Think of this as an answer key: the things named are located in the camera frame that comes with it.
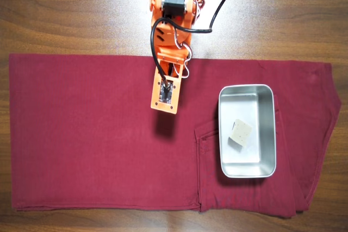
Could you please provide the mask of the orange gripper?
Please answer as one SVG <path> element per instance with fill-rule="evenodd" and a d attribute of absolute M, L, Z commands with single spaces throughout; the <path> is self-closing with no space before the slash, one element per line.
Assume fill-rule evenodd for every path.
<path fill-rule="evenodd" d="M 159 47 L 156 49 L 159 64 L 166 76 L 186 79 L 190 72 L 188 62 L 191 60 L 191 48 L 182 47 L 178 49 Z"/>

